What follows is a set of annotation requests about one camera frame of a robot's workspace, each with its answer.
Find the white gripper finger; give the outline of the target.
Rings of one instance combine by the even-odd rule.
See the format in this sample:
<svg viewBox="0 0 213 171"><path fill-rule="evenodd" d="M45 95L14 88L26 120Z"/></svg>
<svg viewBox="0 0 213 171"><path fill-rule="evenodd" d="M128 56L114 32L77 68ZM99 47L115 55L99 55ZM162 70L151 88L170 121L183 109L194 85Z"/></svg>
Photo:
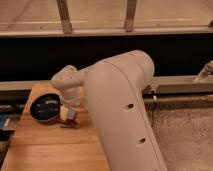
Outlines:
<svg viewBox="0 0 213 171"><path fill-rule="evenodd" d="M68 116L68 108L61 106L60 107L60 119L61 120L66 120Z"/></svg>
<svg viewBox="0 0 213 171"><path fill-rule="evenodd" d="M67 114L67 118L70 120L75 120L77 117L77 112L74 108L69 108L68 109L68 114Z"/></svg>

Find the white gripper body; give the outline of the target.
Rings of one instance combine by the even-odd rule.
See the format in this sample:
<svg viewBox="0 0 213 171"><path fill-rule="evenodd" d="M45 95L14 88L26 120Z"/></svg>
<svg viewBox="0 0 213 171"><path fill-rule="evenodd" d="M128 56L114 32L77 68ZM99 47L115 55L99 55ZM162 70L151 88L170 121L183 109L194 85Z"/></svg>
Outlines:
<svg viewBox="0 0 213 171"><path fill-rule="evenodd" d="M80 88L74 87L60 91L60 101L66 107L77 107L80 105Z"/></svg>

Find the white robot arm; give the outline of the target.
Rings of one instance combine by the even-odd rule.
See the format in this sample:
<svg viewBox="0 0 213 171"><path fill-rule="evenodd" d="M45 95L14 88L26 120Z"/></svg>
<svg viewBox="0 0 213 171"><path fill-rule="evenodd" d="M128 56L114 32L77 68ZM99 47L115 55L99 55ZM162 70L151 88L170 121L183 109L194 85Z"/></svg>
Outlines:
<svg viewBox="0 0 213 171"><path fill-rule="evenodd" d="M51 78L68 108L83 88L110 171L168 171L142 97L154 70L147 53L132 50L81 70L68 65Z"/></svg>

